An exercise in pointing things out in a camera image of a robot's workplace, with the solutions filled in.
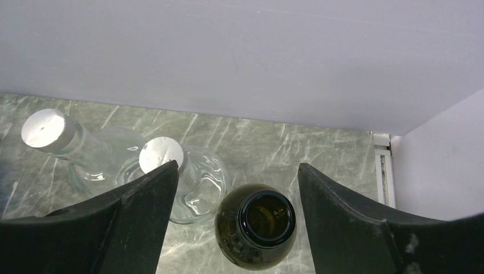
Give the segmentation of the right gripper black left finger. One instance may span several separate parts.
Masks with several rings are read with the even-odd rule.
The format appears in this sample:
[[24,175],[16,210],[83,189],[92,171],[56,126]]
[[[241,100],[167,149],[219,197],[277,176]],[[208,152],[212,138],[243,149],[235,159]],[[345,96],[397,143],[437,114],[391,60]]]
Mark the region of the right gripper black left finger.
[[1,221],[1,272],[155,273],[178,180],[170,161],[46,216]]

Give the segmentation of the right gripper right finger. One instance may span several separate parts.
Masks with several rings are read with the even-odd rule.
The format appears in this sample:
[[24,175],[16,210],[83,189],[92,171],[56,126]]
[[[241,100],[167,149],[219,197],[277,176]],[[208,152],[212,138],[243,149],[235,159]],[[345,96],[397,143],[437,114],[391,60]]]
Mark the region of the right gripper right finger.
[[298,182],[317,273],[482,273],[483,215],[443,221],[399,211],[307,163]]

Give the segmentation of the clear glass bottle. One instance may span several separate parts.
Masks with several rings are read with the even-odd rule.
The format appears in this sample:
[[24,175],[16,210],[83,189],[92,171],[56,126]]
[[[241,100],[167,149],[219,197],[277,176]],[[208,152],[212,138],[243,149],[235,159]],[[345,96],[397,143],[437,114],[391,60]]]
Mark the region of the clear glass bottle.
[[231,183],[223,161],[201,146],[183,145],[175,139],[160,136],[149,140],[136,151],[136,172],[148,173],[172,160],[178,164],[179,180],[170,221],[188,225],[212,219]]
[[123,127],[95,133],[52,108],[33,113],[21,129],[31,148],[68,161],[71,186],[87,198],[98,196],[141,176],[139,152],[146,140]]

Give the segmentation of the olive green bottle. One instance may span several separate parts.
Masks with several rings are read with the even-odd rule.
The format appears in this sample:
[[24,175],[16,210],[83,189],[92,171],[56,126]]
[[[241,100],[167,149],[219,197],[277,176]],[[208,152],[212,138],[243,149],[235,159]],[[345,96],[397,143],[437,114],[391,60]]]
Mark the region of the olive green bottle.
[[221,201],[214,225],[223,255],[250,271],[269,269],[283,261],[297,234],[290,200],[265,184],[245,184],[231,191]]

